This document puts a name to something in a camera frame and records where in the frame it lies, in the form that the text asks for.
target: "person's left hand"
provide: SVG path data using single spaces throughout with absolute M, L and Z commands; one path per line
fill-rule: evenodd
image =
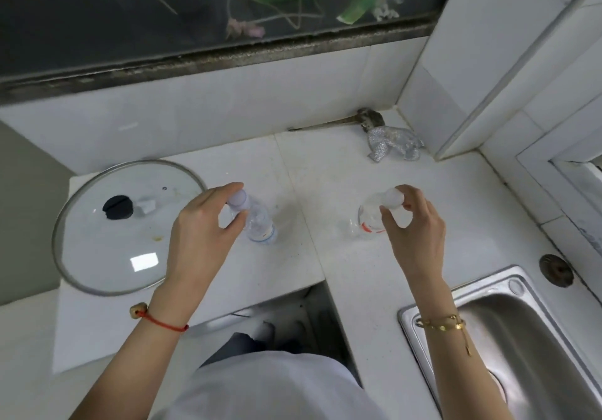
M 150 304 L 152 314 L 186 322 L 198 307 L 245 227 L 246 211 L 238 213 L 226 228 L 218 223 L 226 201 L 243 185 L 233 182 L 209 189 L 180 211 L 169 241 L 167 274 Z

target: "dark pants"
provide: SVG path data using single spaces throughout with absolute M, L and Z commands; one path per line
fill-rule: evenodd
M 235 357 L 237 355 L 245 355 L 247 353 L 263 352 L 266 350 L 266 343 L 260 340 L 254 340 L 248 334 L 242 332 L 235 332 L 232 337 L 222 345 L 217 352 L 215 352 L 209 359 L 200 365 L 207 366 L 207 364 L 220 362 L 226 358 Z M 289 352 L 293 354 L 299 354 L 302 352 L 302 346 L 297 340 L 289 340 L 278 347 L 276 350 L 283 352 Z

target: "green packet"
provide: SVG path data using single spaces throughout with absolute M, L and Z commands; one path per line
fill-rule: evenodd
M 366 13 L 366 11 L 373 9 L 376 6 L 377 1 L 378 0 L 353 0 L 336 20 L 343 24 L 353 25 Z

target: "dark ledge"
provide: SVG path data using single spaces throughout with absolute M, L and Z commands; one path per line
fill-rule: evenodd
M 0 84 L 0 105 L 429 36 L 438 16 L 438 12 L 433 12 L 398 20 L 394 24 L 343 29 L 121 66 L 98 67 L 83 72 L 3 82 Z

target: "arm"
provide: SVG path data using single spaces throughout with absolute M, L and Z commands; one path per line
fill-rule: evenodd
M 393 253 L 408 280 L 420 315 L 425 320 L 457 314 L 452 292 L 443 280 L 445 222 L 422 191 L 397 187 L 405 195 L 403 207 L 413 212 L 407 228 L 380 208 Z M 470 337 L 466 351 L 463 332 L 425 329 L 437 391 L 445 420 L 512 420 L 512 414 L 491 379 Z
M 227 228 L 217 222 L 226 200 L 242 187 L 231 183 L 207 190 L 180 212 L 169 242 L 166 278 L 148 308 L 157 320 L 183 327 L 199 307 L 245 227 L 246 212 Z M 179 337 L 179 332 L 140 320 L 71 420 L 146 419 Z

